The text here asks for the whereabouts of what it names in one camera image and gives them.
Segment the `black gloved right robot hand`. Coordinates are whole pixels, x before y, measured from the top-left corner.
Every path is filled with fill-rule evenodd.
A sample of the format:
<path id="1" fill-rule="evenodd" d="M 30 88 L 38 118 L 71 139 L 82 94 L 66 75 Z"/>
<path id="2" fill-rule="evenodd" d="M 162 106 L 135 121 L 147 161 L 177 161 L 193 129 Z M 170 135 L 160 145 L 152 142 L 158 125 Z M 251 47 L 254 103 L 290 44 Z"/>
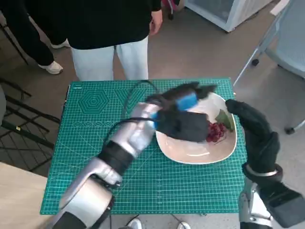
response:
<path id="1" fill-rule="evenodd" d="M 278 133 L 271 129 L 260 111 L 247 103 L 229 99 L 225 104 L 230 113 L 239 117 L 244 129 L 247 165 L 259 174 L 275 171 L 280 149 Z"/>

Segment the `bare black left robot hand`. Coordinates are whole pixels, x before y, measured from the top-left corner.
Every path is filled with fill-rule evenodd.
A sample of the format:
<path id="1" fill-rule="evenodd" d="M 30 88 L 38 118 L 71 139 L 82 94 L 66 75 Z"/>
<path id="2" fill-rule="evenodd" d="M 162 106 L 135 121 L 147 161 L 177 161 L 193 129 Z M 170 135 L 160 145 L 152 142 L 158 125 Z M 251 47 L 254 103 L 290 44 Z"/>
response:
<path id="1" fill-rule="evenodd" d="M 197 105 L 199 100 L 213 93 L 217 85 L 200 85 L 199 82 L 184 83 L 164 93 L 150 95 L 145 101 L 163 110 L 185 111 Z"/>

